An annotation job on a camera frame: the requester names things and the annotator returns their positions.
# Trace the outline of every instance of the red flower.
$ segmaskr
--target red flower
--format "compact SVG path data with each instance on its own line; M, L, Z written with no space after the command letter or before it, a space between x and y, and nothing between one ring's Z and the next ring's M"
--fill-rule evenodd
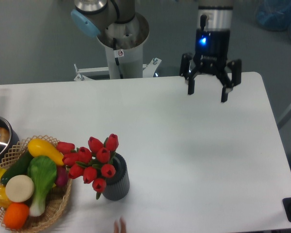
M97 178L93 182L93 189L96 192L102 193L107 186L106 181L103 178Z
M87 167L83 173L84 183L91 183L94 179L97 178L97 170L92 166Z
M115 175L115 168L111 164L105 164L101 168L101 174L106 178L112 178Z
M88 148L80 147L79 149L79 161L83 163L89 163L92 159L92 153Z
M78 160L79 160L78 153L65 154L63 157L63 163L67 166L73 166Z
M106 142L106 148L113 152L116 150L116 148L118 147L118 139L117 139L117 135L115 134L110 134L110 136L108 137L108 140Z
M110 151L103 147L97 152L96 158L99 162L105 164L110 160Z
M75 179L82 176L83 172L84 172L84 168L80 167L77 164L74 164L69 170L68 177L71 179Z
M90 137L88 140L88 146L89 149L96 154L98 150L100 150L103 147L103 143L100 142L97 138Z
M68 143L68 142L58 142L56 149L65 154L71 153L72 150L74 150L75 146L73 143Z

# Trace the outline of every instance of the wicker basket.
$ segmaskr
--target wicker basket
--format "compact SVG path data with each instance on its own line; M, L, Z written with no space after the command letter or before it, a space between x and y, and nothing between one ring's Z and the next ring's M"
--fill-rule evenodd
M54 146L59 142L56 138L45 136L33 136L18 142L15 146L9 149L8 153L5 154L0 166L2 168L9 168L19 156L27 149L27 144L31 139L42 138L49 141ZM28 217L25 225L18 231L11 230L5 227L3 223L3 217L5 209L0 207L0 223L2 227L7 230L16 233L36 233L42 231L56 222L64 212L67 205L70 191L71 191L72 180L69 179L68 184L65 187L54 187L50 191L46 200L45 212L39 217Z

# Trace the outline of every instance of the red radish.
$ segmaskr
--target red radish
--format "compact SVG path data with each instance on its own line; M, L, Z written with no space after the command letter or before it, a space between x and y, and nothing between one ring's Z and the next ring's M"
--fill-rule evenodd
M63 166L57 167L57 178L55 180L55 184L58 187L64 187L68 183L68 173L66 172L66 168Z

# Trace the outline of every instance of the gray vase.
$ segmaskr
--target gray vase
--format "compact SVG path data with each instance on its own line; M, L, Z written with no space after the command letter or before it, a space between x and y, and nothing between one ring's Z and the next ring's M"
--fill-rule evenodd
M107 186L103 196L109 200L120 200L129 191L129 177L125 159L118 153L113 159L113 166L116 170L112 178L106 178Z

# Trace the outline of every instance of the cucumber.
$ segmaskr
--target cucumber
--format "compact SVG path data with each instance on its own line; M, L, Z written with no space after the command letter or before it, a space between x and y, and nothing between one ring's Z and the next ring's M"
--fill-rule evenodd
M18 160L10 166L6 172L2 175L0 183L6 185L11 178L18 175L24 175L27 173L27 168L29 167L30 161L33 159L33 156L29 151L25 151Z

